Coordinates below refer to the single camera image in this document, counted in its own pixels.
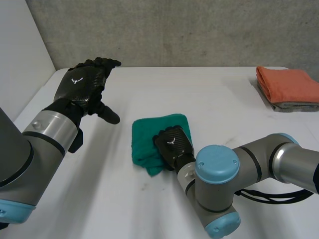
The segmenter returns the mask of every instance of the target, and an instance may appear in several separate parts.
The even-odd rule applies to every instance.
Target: robotic arm
[[[0,223],[25,222],[35,209],[66,152],[83,144],[81,118],[97,114],[117,124],[119,116],[102,102],[111,70],[121,63],[87,60],[64,75],[54,102],[21,134],[0,109]]]
[[[176,171],[202,225],[214,239],[232,233],[240,225],[239,214],[232,206],[234,194],[258,202],[287,204],[319,191],[319,152],[301,148],[284,133],[271,134],[233,150],[210,145],[197,154],[196,160],[190,141],[178,126],[161,131],[153,142],[164,161]],[[266,178],[293,183],[306,190],[270,195],[244,189]],[[254,199],[241,190],[267,201]],[[275,201],[271,197],[292,199]]]

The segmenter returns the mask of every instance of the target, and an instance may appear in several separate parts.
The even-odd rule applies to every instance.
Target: white wall
[[[24,0],[0,0],[0,107],[15,120],[55,72]]]

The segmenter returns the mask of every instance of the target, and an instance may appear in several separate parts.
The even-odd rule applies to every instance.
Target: gray towel
[[[261,85],[259,82],[257,83],[258,88],[261,90],[261,92],[264,94],[263,89],[261,88]],[[273,110],[276,112],[317,112],[319,111],[319,103],[313,103],[313,102],[280,102],[280,103],[271,103],[268,101]]]

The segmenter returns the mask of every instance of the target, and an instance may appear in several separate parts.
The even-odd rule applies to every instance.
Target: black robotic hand
[[[120,65],[119,61],[97,57],[94,61],[86,60],[65,73],[55,93],[54,102],[44,111],[61,113],[78,128],[69,152],[74,153],[83,144],[83,132],[80,129],[83,116],[97,114],[106,122],[120,122],[120,117],[101,102],[106,79],[112,69]]]
[[[168,170],[178,171],[186,164],[194,162],[194,148],[180,126],[168,127],[153,137]]]
[[[65,73],[54,96],[54,101],[67,99],[78,105],[86,114],[97,114],[106,122],[117,124],[120,117],[102,102],[102,91],[111,70],[121,62],[97,57],[86,60]]]

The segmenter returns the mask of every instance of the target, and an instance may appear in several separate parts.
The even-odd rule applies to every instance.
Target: stack of towels
[[[258,86],[277,112],[319,111],[319,83],[299,69],[256,68]]]

